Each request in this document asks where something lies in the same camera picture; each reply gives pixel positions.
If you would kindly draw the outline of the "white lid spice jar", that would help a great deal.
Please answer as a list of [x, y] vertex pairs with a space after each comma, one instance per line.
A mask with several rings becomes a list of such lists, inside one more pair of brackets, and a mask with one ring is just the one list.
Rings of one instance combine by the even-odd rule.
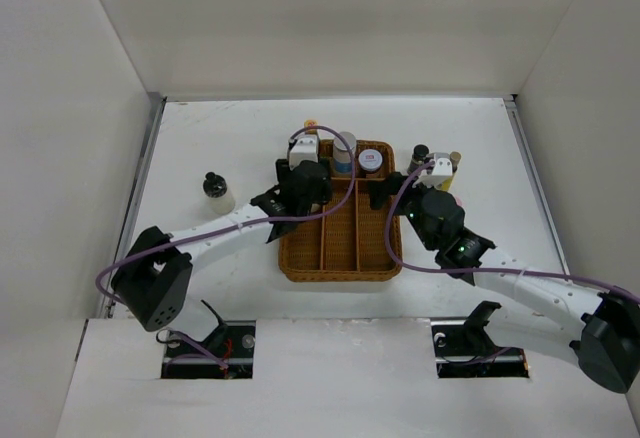
[[367, 148], [359, 153], [358, 164], [364, 177], [377, 178], [380, 176], [384, 158], [378, 150]]

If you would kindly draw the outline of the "tall white pearl jar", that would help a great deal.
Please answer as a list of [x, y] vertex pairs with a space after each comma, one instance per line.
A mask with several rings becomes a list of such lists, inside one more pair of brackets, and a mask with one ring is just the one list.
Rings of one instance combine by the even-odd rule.
[[340, 137], [335, 137], [332, 148], [332, 173], [334, 176], [350, 176], [353, 171], [353, 157], [356, 153], [357, 140], [347, 131], [341, 131]]

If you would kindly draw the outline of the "dark pepper spice bottle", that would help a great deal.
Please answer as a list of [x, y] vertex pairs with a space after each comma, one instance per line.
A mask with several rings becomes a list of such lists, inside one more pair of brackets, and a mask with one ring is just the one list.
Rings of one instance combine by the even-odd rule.
[[417, 144], [414, 146], [409, 165], [407, 167], [407, 173], [413, 173], [417, 168], [422, 166], [428, 159], [430, 150], [425, 144]]

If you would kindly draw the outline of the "green label sauce bottle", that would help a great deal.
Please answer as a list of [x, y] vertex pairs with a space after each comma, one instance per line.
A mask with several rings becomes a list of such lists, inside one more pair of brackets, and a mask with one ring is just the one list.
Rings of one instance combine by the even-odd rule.
[[318, 123], [317, 123], [316, 120], [312, 120], [312, 119], [306, 120], [304, 122], [304, 127], [306, 128], [306, 133], [317, 134], [318, 133], [317, 125], [318, 125]]

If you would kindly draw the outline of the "small black knob shaker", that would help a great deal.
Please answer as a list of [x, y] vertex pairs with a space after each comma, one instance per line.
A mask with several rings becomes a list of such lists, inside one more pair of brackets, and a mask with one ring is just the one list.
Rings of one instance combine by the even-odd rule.
[[226, 179], [214, 172], [207, 172], [202, 183], [211, 209], [218, 215], [231, 213], [235, 208], [235, 198]]

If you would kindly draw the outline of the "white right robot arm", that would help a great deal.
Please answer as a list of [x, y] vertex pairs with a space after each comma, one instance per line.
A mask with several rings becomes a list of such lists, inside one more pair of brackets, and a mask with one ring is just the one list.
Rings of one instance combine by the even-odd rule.
[[368, 185], [374, 209], [407, 218], [423, 248], [435, 254], [433, 274], [502, 295], [530, 310], [508, 312], [481, 303], [464, 325], [464, 342], [483, 354], [517, 347], [579, 368], [614, 393], [627, 393], [639, 375], [639, 298], [614, 285], [576, 275], [538, 271], [512, 258], [465, 225], [465, 211], [448, 192], [398, 172]]

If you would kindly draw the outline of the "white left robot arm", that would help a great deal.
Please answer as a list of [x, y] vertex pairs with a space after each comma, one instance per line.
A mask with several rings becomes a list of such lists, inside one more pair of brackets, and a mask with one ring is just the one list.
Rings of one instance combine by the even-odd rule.
[[332, 198], [329, 162], [304, 160], [294, 169], [277, 164], [278, 183], [237, 211], [203, 225], [164, 233], [153, 226], [134, 242], [112, 280], [116, 296], [147, 332], [172, 329], [187, 335], [206, 357], [224, 345], [223, 320], [188, 295], [191, 278], [245, 248], [268, 244], [293, 232], [298, 217]]

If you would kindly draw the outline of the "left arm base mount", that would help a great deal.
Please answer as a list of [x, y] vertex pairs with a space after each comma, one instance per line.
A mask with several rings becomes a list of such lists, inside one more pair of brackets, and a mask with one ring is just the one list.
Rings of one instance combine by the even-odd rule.
[[251, 379], [257, 326], [227, 321], [206, 301], [190, 301], [168, 329], [156, 333], [164, 346], [163, 379]]

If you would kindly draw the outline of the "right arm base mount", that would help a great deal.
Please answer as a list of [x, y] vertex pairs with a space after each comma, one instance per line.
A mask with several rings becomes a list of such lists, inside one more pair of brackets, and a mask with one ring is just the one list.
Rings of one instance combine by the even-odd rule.
[[529, 378], [524, 351], [499, 347], [486, 332], [489, 319], [500, 308], [496, 302], [483, 301], [466, 317], [431, 321], [439, 378]]

